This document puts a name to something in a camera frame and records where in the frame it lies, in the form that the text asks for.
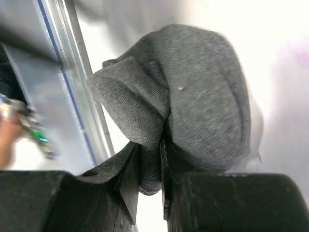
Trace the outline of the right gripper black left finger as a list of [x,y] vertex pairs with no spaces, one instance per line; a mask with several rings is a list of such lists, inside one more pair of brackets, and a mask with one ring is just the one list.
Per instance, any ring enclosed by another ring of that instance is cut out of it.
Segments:
[[1,231],[131,231],[139,194],[139,148],[128,143],[80,176],[64,171],[2,171]]

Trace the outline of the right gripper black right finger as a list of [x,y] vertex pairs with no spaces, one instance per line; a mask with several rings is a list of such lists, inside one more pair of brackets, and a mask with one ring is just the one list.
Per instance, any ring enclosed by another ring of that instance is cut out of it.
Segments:
[[283,174],[197,171],[160,142],[164,219],[170,232],[306,232],[309,210]]

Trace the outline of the grey sock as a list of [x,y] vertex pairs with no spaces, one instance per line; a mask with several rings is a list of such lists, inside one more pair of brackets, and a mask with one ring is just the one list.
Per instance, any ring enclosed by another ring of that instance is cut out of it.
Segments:
[[143,36],[87,80],[121,132],[140,149],[140,192],[160,191],[160,139],[195,168],[231,169],[250,149],[245,77],[221,34],[171,24]]

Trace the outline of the person's forearm in background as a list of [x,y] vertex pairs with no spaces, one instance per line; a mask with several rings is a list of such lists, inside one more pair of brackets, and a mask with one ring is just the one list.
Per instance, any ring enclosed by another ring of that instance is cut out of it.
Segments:
[[11,162],[14,142],[22,135],[23,126],[19,114],[4,118],[0,122],[0,169],[5,169]]

